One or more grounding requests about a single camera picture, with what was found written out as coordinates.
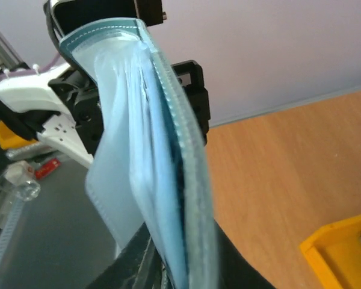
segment clear plastic cup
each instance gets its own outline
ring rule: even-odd
[[[31,167],[25,162],[18,162],[9,165],[0,175],[0,191],[29,201],[39,195],[40,184],[33,178]]]

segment surgical mask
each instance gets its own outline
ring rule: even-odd
[[[202,136],[144,23],[99,20],[63,38],[61,50],[99,88],[105,130],[86,186],[114,238],[123,247],[142,215],[177,289],[216,288],[217,244]]]

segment wooden table surface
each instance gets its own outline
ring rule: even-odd
[[[278,289],[320,289],[299,244],[361,214],[361,92],[210,130],[216,219]]]

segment gray table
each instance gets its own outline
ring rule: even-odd
[[[115,242],[84,191],[86,172],[64,162],[24,203],[0,263],[0,289],[82,289],[112,263]]]

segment yellow object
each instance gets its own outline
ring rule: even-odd
[[[323,226],[300,249],[325,289],[361,289],[361,215]]]
[[[18,149],[35,143],[36,140],[25,140],[10,130],[4,122],[0,121],[0,147],[2,149]]]

